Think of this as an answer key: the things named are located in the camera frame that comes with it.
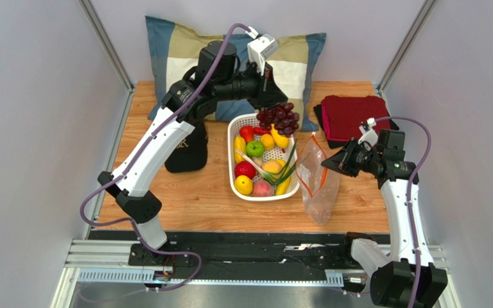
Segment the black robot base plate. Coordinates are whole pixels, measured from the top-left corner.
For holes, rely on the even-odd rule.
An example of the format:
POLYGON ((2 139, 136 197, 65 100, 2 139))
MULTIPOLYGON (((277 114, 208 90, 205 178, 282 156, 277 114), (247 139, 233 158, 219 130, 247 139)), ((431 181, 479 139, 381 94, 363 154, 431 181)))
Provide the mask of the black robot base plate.
POLYGON ((362 273, 346 256, 345 233, 280 232, 168 232, 164 256, 141 247, 133 231, 92 231, 90 240, 130 241, 125 263, 163 266, 173 278, 195 275, 201 280, 315 281, 325 280, 327 270, 362 273))

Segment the red apple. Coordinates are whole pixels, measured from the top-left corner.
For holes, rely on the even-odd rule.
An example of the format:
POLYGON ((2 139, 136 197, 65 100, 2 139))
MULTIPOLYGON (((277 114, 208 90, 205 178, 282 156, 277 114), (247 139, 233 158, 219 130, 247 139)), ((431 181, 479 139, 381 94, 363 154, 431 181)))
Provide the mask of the red apple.
POLYGON ((257 170, 255 169, 255 167, 247 161, 239 162, 234 168, 235 177, 247 176, 249 179, 252 180, 256 176, 256 174, 257 170))

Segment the orange yellow peach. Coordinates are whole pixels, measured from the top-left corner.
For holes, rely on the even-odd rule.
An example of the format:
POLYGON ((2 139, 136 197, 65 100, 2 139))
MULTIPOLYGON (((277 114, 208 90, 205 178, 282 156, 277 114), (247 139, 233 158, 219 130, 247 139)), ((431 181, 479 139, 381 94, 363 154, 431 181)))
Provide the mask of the orange yellow peach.
POLYGON ((276 160, 269 160, 262 165, 262 169, 267 173, 277 174, 282 170, 282 165, 276 160))

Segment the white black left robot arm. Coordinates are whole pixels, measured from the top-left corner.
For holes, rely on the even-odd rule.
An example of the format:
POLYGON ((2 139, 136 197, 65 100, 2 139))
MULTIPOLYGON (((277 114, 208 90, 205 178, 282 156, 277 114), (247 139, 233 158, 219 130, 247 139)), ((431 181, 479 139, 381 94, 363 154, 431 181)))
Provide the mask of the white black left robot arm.
POLYGON ((162 203, 150 192, 150 184, 177 146, 216 111, 221 101, 245 99, 258 110, 287 102, 274 80, 272 66, 266 62, 278 48, 268 35, 249 42, 242 71, 234 45, 227 41, 208 43, 200 50, 197 65, 170 86, 152 128, 128 158, 114 171, 100 173, 102 190, 128 215, 148 251, 162 255, 160 248, 167 241, 159 219, 162 203))

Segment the dark red grape bunch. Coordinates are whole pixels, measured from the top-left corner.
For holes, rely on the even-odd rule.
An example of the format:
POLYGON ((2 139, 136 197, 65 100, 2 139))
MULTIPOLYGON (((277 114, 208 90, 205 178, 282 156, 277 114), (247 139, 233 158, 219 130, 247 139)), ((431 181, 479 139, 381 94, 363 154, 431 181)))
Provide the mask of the dark red grape bunch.
POLYGON ((275 130, 281 136, 291 137, 299 129, 300 120, 300 115, 293 111, 293 107, 293 103, 282 103, 260 110, 256 115, 259 127, 266 131, 275 130))

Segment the pink peach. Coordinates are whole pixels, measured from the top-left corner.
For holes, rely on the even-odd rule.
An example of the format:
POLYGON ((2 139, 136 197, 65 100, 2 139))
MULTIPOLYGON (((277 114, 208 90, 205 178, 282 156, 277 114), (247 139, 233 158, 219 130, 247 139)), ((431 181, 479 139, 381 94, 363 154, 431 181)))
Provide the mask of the pink peach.
POLYGON ((258 180, 253 183, 253 189, 251 195, 253 197, 271 197, 274 194, 273 186, 266 180, 258 180))

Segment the yellow lemon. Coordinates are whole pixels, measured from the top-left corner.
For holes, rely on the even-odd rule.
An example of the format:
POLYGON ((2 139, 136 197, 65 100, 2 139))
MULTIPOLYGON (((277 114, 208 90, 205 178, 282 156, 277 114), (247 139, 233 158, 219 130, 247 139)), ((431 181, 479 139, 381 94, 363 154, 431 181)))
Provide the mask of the yellow lemon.
POLYGON ((246 175, 239 175, 234 182, 234 188, 243 196, 250 196, 253 191, 253 182, 246 175))

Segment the green scallion bunch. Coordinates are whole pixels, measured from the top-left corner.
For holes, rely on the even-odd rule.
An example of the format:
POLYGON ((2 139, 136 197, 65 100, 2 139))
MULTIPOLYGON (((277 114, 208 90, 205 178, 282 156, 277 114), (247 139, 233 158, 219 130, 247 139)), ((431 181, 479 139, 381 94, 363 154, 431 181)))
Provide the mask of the green scallion bunch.
POLYGON ((243 156, 243 158, 251 163, 255 169, 257 170, 257 172, 259 173, 259 175, 264 179, 266 180, 267 182, 269 182, 270 184, 272 185, 278 185, 279 183, 281 183, 282 181, 284 181, 288 176, 291 176, 292 173, 294 172, 295 170, 295 165, 293 163, 293 160, 296 160, 297 159, 297 153, 296 153, 296 147, 297 147, 297 144, 295 143, 295 141, 292 142, 292 148, 288 149, 285 151, 285 153, 289 153, 289 157, 288 157, 288 160, 286 161, 286 167, 289 167, 290 170, 288 171, 288 174, 283 176, 283 172, 284 170, 281 170, 279 173, 275 174, 275 173, 267 173, 266 171, 263 171, 263 169, 261 167, 258 167, 257 165, 254 164, 254 162, 252 161, 252 159, 250 157, 248 157, 246 154, 243 154, 242 152, 239 151, 239 153, 243 156))

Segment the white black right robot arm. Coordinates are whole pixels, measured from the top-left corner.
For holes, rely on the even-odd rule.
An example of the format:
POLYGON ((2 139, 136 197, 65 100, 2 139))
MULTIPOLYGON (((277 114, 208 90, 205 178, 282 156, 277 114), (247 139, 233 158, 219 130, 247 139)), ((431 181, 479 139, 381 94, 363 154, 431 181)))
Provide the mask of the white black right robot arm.
POLYGON ((419 178, 405 161, 405 134, 381 130, 374 145, 351 138, 322 166, 341 175, 370 173, 377 180, 390 226, 390 253, 367 235, 353 235, 349 258, 370 279, 370 297, 382 307, 433 307, 447 287, 447 273, 437 268, 428 249, 419 214, 419 178))

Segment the clear zip top bag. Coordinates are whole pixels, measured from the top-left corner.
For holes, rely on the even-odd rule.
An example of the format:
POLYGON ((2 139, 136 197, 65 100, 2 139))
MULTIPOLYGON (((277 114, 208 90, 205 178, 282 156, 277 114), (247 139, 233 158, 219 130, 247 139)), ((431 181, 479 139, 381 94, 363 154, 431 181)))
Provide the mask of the clear zip top bag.
POLYGON ((305 213, 317 225, 325 225, 330 220, 340 186, 340 175, 322 165, 327 158, 327 153, 312 133, 295 163, 305 213))

